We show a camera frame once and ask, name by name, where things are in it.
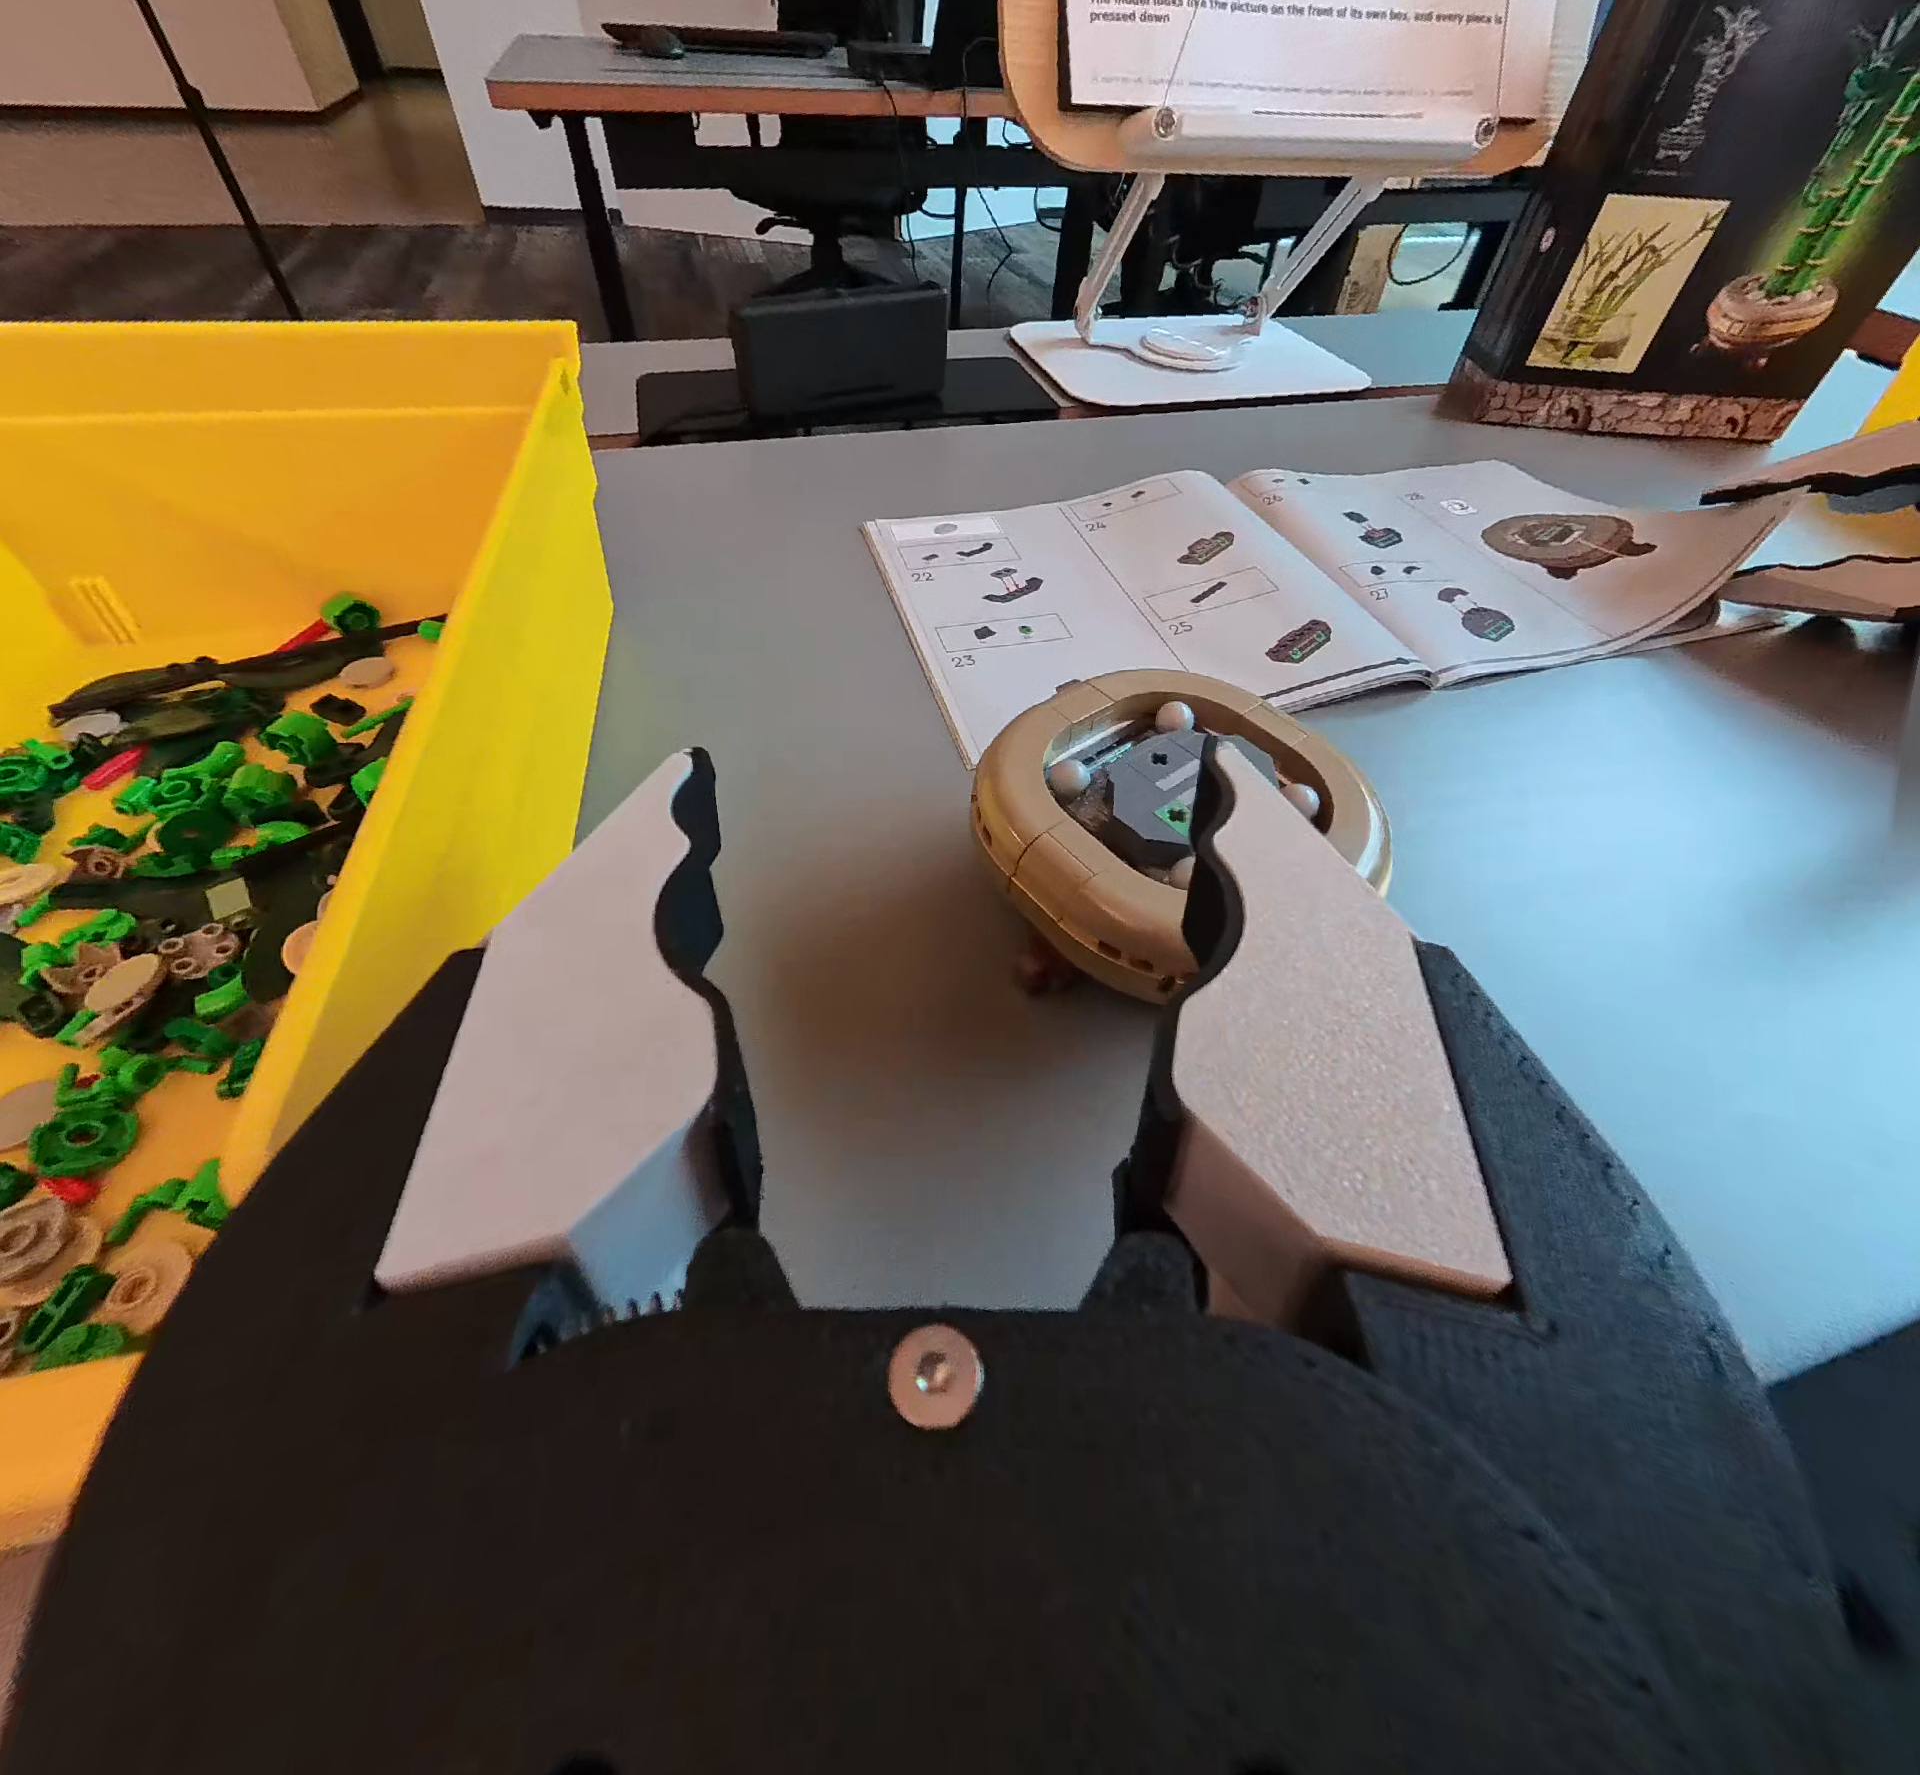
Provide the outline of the grey background desk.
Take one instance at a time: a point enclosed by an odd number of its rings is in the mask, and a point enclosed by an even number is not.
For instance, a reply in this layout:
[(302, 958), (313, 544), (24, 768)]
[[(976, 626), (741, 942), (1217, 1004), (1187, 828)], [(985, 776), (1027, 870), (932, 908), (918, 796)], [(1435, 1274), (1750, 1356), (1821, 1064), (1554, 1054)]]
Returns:
[[(633, 194), (736, 194), (743, 188), (870, 182), (888, 192), (949, 190), (957, 198), (1061, 188), (1067, 172), (1034, 140), (994, 142), (1019, 126), (998, 88), (928, 90), (877, 80), (844, 50), (813, 60), (687, 54), (655, 60), (609, 38), (519, 36), (486, 78), (492, 108), (562, 130), (608, 336), (636, 340), (633, 304), (601, 176)], [(697, 122), (870, 124), (872, 146), (791, 148), (757, 140), (705, 146)]]

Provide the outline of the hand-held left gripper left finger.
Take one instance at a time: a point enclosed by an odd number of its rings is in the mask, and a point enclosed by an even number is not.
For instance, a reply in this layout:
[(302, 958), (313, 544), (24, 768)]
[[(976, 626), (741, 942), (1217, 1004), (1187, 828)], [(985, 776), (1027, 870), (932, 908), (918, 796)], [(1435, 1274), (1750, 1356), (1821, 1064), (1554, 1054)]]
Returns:
[(679, 1308), (700, 1246), (757, 1226), (755, 1106), (708, 976), (720, 848), (712, 760), (671, 752), (492, 928), (383, 1294), (558, 1266), (598, 1308)]

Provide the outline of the tan round brick pot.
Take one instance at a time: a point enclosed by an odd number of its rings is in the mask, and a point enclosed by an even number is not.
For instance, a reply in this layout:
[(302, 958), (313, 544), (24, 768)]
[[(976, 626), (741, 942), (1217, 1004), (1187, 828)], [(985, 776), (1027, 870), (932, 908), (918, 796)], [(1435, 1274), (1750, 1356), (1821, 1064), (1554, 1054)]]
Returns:
[(1185, 940), (1189, 856), (1169, 874), (1129, 868), (1100, 838), (1105, 770), (1140, 734), (1200, 728), (1308, 812), (1312, 826), (1378, 892), (1392, 872), (1385, 810), (1330, 742), (1259, 696), (1174, 670), (1126, 670), (1061, 684), (1022, 710), (972, 770), (972, 836), (1036, 948), (1025, 982), (1073, 968), (1159, 1004), (1196, 974)]

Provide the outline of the black bamboo set box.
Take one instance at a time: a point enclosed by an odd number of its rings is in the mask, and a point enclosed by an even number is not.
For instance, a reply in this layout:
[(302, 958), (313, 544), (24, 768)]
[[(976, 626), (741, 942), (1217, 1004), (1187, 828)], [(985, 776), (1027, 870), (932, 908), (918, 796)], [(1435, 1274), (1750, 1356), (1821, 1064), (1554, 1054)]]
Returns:
[(1774, 444), (1917, 242), (1917, 0), (1613, 0), (1440, 412)]

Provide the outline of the white document stand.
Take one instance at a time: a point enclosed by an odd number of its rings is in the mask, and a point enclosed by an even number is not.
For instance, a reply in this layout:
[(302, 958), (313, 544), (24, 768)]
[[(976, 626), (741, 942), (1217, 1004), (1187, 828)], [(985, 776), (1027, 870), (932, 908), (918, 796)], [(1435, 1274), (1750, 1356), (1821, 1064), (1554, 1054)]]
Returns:
[[(1441, 114), (1087, 110), (1063, 102), (1061, 0), (998, 0), (999, 68), (1019, 126), (1069, 176), (1122, 174), (1116, 224), (1075, 286), (1069, 318), (1022, 324), (1016, 344), (1069, 400), (1143, 408), (1356, 394), (1368, 378), (1269, 322), (1286, 296), (1396, 182), (1489, 176), (1541, 156), (1587, 56), (1599, 0), (1563, 0), (1554, 98), (1541, 122)], [(1238, 316), (1142, 310), (1103, 322), (1100, 300), (1167, 178), (1308, 178), (1337, 188), (1286, 264)]]

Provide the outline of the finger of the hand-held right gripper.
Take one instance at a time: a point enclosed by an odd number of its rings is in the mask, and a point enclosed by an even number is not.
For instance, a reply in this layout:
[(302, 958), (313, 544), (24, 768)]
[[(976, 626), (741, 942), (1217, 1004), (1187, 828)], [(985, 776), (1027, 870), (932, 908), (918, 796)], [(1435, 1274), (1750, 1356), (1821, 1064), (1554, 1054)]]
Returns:
[(1818, 494), (1842, 516), (1883, 516), (1917, 506), (1917, 422), (1905, 420), (1842, 444), (1796, 454), (1700, 496), (1727, 506), (1776, 492)]
[(1717, 598), (1744, 608), (1909, 626), (1917, 622), (1917, 558), (1856, 554), (1812, 566), (1756, 566), (1732, 578)]

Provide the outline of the instruction booklet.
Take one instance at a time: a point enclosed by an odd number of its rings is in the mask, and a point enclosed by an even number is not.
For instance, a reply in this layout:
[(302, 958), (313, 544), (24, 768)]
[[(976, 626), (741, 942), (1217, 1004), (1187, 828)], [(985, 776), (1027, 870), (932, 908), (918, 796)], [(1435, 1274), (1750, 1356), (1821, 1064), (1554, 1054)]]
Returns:
[(861, 536), (974, 766), (1024, 710), (1122, 670), (1301, 714), (1717, 636), (1722, 592), (1796, 502), (1626, 510), (1499, 462), (1182, 470)]

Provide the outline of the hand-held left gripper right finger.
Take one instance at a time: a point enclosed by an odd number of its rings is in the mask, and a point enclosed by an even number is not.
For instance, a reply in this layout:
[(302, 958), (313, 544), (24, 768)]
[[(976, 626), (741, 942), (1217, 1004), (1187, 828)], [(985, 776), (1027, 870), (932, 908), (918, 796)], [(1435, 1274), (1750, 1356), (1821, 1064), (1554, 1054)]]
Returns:
[(1209, 738), (1182, 934), (1116, 1226), (1184, 1248), (1202, 1312), (1318, 1328), (1346, 1272), (1499, 1304), (1514, 1270), (1420, 950), (1332, 844)]

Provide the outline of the dark box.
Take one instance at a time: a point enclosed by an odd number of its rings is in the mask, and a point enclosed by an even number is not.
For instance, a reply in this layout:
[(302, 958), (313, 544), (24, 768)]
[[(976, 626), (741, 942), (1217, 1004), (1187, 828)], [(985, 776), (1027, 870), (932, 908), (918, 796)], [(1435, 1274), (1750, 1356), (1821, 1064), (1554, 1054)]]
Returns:
[(918, 412), (947, 378), (947, 294), (933, 282), (763, 294), (732, 308), (732, 366), (760, 422)]

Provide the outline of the pile of green brick pieces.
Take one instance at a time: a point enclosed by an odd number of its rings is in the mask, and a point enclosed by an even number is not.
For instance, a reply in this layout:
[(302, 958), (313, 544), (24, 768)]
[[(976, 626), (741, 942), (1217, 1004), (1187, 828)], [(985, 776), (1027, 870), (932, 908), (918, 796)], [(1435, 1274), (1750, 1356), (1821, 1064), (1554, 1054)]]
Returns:
[(150, 1346), (447, 618), (86, 684), (3, 746), (1, 1370)]

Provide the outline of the black keyboard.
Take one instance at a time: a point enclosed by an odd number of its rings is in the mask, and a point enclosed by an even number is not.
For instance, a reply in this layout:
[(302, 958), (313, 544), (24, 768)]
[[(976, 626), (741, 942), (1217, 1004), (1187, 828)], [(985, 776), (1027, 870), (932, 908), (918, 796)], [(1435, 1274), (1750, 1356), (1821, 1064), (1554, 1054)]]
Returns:
[(611, 44), (646, 60), (825, 60), (840, 44), (828, 32), (741, 30), (690, 24), (624, 22), (601, 26)]

